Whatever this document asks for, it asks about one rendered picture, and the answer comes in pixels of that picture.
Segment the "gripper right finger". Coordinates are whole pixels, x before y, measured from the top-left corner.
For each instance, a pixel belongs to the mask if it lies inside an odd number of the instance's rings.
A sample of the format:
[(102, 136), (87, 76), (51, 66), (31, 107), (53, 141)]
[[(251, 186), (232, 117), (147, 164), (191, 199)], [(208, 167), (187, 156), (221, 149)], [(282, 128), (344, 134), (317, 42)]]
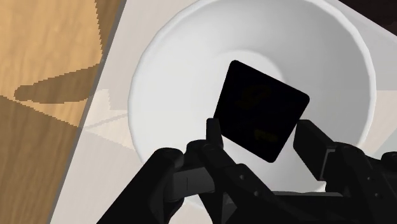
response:
[(331, 140), (310, 120), (299, 120), (293, 149), (327, 192), (348, 200), (362, 224), (397, 224), (397, 151), (380, 159)]

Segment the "black square box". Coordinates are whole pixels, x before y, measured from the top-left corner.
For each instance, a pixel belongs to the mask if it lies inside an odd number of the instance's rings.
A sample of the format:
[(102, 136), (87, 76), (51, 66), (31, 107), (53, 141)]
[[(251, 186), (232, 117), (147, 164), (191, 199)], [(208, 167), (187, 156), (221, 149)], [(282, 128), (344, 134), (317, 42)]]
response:
[(224, 137), (272, 163), (309, 101), (302, 91), (233, 60), (214, 117)]

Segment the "white bowl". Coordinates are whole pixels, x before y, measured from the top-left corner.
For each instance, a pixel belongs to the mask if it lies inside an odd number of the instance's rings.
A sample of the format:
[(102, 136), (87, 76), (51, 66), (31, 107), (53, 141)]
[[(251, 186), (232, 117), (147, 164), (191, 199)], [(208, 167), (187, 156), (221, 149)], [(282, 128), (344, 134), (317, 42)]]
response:
[[(339, 10), (325, 0), (198, 0), (158, 31), (132, 77), (129, 128), (141, 160), (204, 138), (233, 60), (307, 94), (300, 119), (332, 139), (365, 140), (375, 69), (357, 28)], [(223, 140), (226, 152), (270, 189), (318, 191), (323, 183), (294, 151), (294, 133), (272, 163)]]

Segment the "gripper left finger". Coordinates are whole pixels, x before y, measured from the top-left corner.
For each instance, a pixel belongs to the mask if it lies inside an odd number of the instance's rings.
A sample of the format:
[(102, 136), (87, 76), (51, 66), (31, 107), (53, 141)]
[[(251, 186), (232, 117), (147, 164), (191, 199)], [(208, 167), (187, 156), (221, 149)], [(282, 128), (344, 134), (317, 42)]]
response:
[(160, 148), (150, 156), (97, 224), (169, 224), (185, 197), (198, 195), (213, 224), (260, 224), (279, 212), (279, 199), (224, 151), (219, 121), (186, 152)]

